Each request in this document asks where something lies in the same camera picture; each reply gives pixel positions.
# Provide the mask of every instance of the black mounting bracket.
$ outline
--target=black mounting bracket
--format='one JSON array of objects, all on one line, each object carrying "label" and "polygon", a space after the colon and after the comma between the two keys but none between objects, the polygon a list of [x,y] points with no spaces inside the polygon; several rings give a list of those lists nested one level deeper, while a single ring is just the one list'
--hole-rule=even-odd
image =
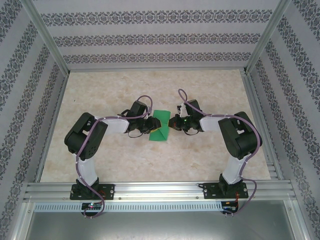
[{"label": "black mounting bracket", "polygon": [[[99,179],[91,186],[104,200],[113,200],[115,195],[114,184],[101,184]],[[71,187],[70,200],[100,200],[100,198],[79,180]]]},{"label": "black mounting bracket", "polygon": [[235,184],[228,184],[220,175],[219,182],[200,183],[199,188],[203,189],[204,199],[247,199],[247,185],[241,180]]}]

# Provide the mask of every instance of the marble surface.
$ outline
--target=marble surface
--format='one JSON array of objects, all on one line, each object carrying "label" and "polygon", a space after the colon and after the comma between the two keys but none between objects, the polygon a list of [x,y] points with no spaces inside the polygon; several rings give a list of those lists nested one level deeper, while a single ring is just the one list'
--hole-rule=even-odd
[{"label": "marble surface", "polygon": [[[183,88],[188,99],[197,99],[206,113],[235,114],[244,111],[253,119],[238,70],[124,71],[71,73],[46,158],[41,182],[74,182],[75,159],[64,138],[80,115],[115,116],[140,95],[153,99],[154,110],[177,112]],[[148,99],[142,99],[149,105]],[[170,129],[165,142],[149,141],[148,135],[106,136],[95,155],[102,182],[214,181],[226,167],[228,151],[220,132],[187,136]],[[247,164],[243,176],[268,180],[263,150]]]}]

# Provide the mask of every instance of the enclosure wall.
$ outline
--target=enclosure wall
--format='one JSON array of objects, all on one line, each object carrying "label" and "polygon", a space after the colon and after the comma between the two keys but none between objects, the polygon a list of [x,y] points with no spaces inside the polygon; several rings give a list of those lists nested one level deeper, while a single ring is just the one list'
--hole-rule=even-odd
[{"label": "enclosure wall", "polygon": [[244,67],[279,0],[35,0],[69,69]]},{"label": "enclosure wall", "polygon": [[320,238],[320,1],[292,1],[250,73],[282,173]]},{"label": "enclosure wall", "polygon": [[18,0],[0,3],[0,240],[33,182],[65,76]]}]

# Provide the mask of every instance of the robotic arm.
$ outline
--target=robotic arm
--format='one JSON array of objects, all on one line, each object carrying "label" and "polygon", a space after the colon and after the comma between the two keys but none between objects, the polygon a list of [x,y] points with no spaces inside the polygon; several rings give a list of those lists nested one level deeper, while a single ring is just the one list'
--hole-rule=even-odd
[{"label": "robotic arm", "polygon": [[[197,133],[221,131],[225,146],[230,153],[227,166],[219,177],[218,185],[212,188],[209,188],[209,185],[205,186],[206,188],[208,187],[204,190],[206,192],[204,194],[205,198],[234,198],[236,194],[239,194],[240,198],[247,198],[248,193],[243,192],[245,185],[242,183],[241,169],[246,159],[257,148],[257,137],[253,129],[236,118],[210,117],[201,114],[194,109],[200,110],[199,104],[195,99],[188,101],[188,103],[177,106],[178,114],[169,120],[169,127],[184,131],[187,135],[190,135],[188,131],[191,128],[196,130]],[[236,113],[234,116],[247,120],[252,124],[248,115],[243,111]]]},{"label": "robotic arm", "polygon": [[[136,100],[131,109],[123,111],[118,116],[103,119],[96,124],[83,151],[79,155],[78,170],[80,174],[76,180],[76,184],[72,186],[70,199],[99,199],[94,192],[85,186],[83,181],[95,191],[101,191],[105,199],[108,197],[112,198],[111,190],[108,190],[108,193],[101,190],[101,188],[105,186],[99,184],[99,178],[95,170],[94,155],[105,135],[116,133],[129,134],[129,132],[136,129],[138,129],[141,134],[149,134],[151,131],[160,128],[161,122],[159,119],[148,115],[146,115],[146,118],[139,117],[147,110],[147,105]],[[88,136],[86,132],[92,129],[98,119],[99,117],[95,117],[88,112],[81,115],[64,139],[64,143],[67,145],[70,153],[74,155],[78,154]]]}]

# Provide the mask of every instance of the green object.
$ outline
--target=green object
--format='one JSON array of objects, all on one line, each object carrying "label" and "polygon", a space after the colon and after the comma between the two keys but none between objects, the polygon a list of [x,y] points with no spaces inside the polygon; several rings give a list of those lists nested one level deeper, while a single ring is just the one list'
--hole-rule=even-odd
[{"label": "green object", "polygon": [[153,117],[160,120],[161,127],[150,133],[149,141],[167,141],[169,134],[168,123],[170,119],[170,113],[171,112],[165,110],[154,110]]}]

